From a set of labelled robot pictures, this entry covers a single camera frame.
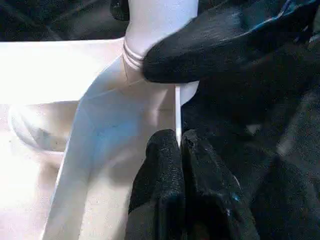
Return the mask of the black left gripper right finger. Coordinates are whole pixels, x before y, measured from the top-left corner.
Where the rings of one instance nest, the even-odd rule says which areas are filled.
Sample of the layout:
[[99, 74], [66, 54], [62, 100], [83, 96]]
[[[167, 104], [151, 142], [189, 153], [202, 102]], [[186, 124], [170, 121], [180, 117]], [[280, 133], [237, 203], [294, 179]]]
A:
[[186, 131], [181, 140], [181, 156], [191, 239], [260, 239], [236, 177], [208, 139], [195, 130]]

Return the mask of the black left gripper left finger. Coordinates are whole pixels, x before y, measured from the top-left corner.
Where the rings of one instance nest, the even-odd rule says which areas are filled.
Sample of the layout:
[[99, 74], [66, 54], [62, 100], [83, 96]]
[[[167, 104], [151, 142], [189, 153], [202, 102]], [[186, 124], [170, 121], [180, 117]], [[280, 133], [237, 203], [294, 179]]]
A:
[[175, 132], [149, 139], [133, 181], [125, 231], [127, 240], [180, 240], [185, 225], [185, 182]]

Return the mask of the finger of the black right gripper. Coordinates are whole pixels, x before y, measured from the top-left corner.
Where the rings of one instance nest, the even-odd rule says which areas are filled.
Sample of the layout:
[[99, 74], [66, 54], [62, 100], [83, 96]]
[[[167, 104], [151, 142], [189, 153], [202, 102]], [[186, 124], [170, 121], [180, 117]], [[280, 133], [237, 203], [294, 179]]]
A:
[[154, 83], [189, 83], [249, 65], [286, 44], [308, 41], [317, 0], [228, 0], [205, 10], [145, 55]]

